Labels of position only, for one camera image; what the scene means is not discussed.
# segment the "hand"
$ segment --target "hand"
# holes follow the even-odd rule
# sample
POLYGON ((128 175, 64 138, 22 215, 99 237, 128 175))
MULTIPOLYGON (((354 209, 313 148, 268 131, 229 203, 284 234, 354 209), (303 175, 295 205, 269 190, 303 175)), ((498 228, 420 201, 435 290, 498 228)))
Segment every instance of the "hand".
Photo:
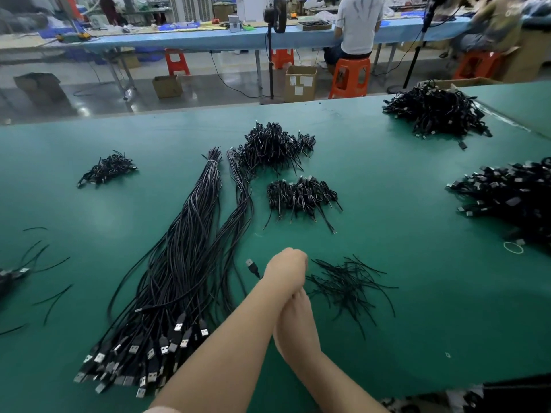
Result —
POLYGON ((307 268, 308 256, 303 251, 286 248, 268 262, 262 282, 270 282, 287 292, 287 299, 304 285, 307 268))
POLYGON ((293 294, 283 307, 273 336, 275 347, 295 373, 302 365, 321 355, 312 305, 304 289, 293 294))

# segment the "green table surface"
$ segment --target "green table surface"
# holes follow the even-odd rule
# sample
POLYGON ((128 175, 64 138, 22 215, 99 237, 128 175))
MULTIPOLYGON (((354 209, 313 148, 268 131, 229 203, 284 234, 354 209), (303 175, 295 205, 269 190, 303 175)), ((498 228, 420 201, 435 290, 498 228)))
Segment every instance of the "green table surface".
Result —
POLYGON ((551 138, 551 81, 469 87, 465 93, 528 129, 551 138))
MULTIPOLYGON (((482 165, 551 155, 550 141, 487 117, 494 137, 469 136, 462 151, 444 137, 412 136, 408 124, 382 114, 384 98, 0 128, 1 266, 16 266, 39 239, 51 244, 40 266, 71 257, 26 278, 0 306, 0 331, 30 323, 0 336, 2 412, 145 409, 150 399, 136 399, 135 388, 98 396, 93 383, 74 384, 73 377, 106 329, 106 306, 121 277, 180 211, 204 167, 201 154, 243 143, 256 120, 316 136, 304 174, 327 181, 344 211, 326 212, 335 235, 309 219, 290 224, 272 218, 263 230, 265 187, 275 178, 266 172, 252 183, 255 215, 238 261, 252 258, 263 269, 287 246, 331 263, 354 253, 388 272, 383 284, 400 287, 389 292, 396 318, 384 296, 370 292, 377 326, 362 316, 366 340, 348 315, 333 321, 337 310, 313 298, 322 348, 348 375, 381 398, 549 372, 549 257, 530 246, 521 255, 507 252, 501 235, 509 227, 459 215, 460 201, 444 187, 482 165), (112 149, 133 158, 139 173, 77 189, 79 177, 112 149), (49 230, 22 232, 34 226, 49 230), (43 327, 47 306, 31 304, 72 283, 43 327)), ((220 167, 224 219, 235 206, 235 186, 227 161, 220 167)), ((318 272, 313 264, 310 270, 318 272)), ((245 269, 242 274, 251 289, 255 277, 245 269)), ((119 307, 140 275, 124 289, 119 307)), ((311 397, 270 344, 250 411, 311 408, 311 397)))

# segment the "white t-shirt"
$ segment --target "white t-shirt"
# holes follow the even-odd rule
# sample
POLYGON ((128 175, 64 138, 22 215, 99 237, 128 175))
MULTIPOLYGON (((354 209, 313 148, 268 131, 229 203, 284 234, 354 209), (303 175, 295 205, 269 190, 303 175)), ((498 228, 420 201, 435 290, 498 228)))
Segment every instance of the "white t-shirt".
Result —
POLYGON ((382 8, 383 0, 341 0, 335 26, 343 28, 344 53, 363 55, 372 51, 382 8))

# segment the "rubber band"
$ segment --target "rubber band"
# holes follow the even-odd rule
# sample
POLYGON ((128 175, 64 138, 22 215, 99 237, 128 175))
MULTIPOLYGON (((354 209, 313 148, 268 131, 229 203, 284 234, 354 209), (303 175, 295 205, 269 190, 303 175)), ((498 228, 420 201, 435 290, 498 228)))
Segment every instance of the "rubber band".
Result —
POLYGON ((503 242, 503 247, 508 250, 509 252, 511 253, 514 253, 514 254, 517 254, 517 255, 520 255, 521 253, 524 253, 524 248, 522 246, 520 246, 519 244, 515 243, 515 242, 503 242), (511 244, 511 245, 514 245, 516 246, 517 248, 520 248, 520 252, 515 252, 514 250, 510 250, 508 247, 507 247, 507 244, 511 244))

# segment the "fan pole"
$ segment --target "fan pole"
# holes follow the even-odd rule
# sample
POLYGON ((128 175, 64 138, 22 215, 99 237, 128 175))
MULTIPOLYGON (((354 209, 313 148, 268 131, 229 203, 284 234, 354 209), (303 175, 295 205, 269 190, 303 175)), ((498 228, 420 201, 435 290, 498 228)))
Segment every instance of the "fan pole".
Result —
POLYGON ((273 70, 273 62, 272 62, 272 24, 268 23, 268 49, 269 49, 269 63, 268 68, 270 72, 270 99, 274 99, 274 70, 273 70))

